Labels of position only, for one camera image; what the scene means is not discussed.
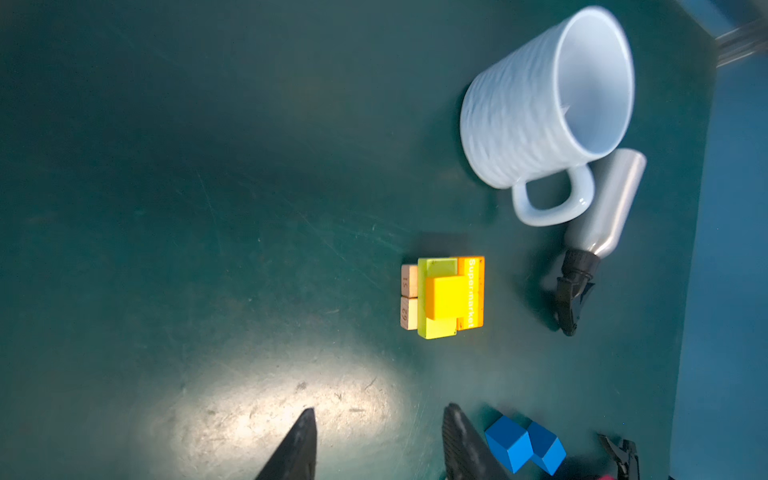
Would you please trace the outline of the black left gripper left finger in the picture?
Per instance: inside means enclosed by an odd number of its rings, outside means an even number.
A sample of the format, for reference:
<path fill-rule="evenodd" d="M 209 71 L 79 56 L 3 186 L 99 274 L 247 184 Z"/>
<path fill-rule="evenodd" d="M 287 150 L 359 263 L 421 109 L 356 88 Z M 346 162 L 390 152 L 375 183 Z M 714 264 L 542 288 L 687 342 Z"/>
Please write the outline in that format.
<path fill-rule="evenodd" d="M 313 480 L 317 462 L 315 410 L 305 409 L 256 480 Z"/>

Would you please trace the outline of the orange yellow block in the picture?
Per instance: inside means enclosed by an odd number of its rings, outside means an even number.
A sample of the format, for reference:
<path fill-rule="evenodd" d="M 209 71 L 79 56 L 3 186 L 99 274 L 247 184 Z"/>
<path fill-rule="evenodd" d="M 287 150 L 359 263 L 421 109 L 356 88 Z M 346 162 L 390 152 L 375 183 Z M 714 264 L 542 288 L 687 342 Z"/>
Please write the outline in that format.
<path fill-rule="evenodd" d="M 485 258 L 459 257 L 458 274 L 467 279 L 467 313 L 458 321 L 460 331 L 481 328 L 484 324 Z"/>

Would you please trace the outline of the small orange cube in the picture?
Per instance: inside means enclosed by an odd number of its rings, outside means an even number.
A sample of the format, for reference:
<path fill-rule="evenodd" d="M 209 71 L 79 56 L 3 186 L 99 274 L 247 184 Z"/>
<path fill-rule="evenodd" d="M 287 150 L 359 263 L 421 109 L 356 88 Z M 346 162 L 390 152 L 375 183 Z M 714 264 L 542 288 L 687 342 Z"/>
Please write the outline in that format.
<path fill-rule="evenodd" d="M 463 318 L 468 310 L 468 280 L 454 275 L 428 277 L 425 286 L 425 315 L 432 320 Z"/>

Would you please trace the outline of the lime green block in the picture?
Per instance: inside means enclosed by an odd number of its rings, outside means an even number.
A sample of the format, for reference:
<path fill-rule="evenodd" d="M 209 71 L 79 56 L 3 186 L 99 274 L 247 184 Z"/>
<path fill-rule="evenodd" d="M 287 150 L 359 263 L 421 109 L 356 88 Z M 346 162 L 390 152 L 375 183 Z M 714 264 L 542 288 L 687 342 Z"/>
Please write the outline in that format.
<path fill-rule="evenodd" d="M 458 319 L 432 320 L 425 315 L 425 286 L 428 277 L 458 274 L 458 258 L 420 258 L 418 260 L 418 334 L 426 339 L 455 336 Z"/>

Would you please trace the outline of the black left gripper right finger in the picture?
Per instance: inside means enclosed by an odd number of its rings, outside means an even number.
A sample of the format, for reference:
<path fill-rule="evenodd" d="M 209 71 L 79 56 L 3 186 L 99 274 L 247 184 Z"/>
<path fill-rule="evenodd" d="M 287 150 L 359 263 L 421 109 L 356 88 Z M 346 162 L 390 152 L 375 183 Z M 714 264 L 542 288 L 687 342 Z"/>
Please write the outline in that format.
<path fill-rule="evenodd" d="M 508 478 L 488 445 L 455 403 L 444 409 L 442 439 L 448 480 Z"/>

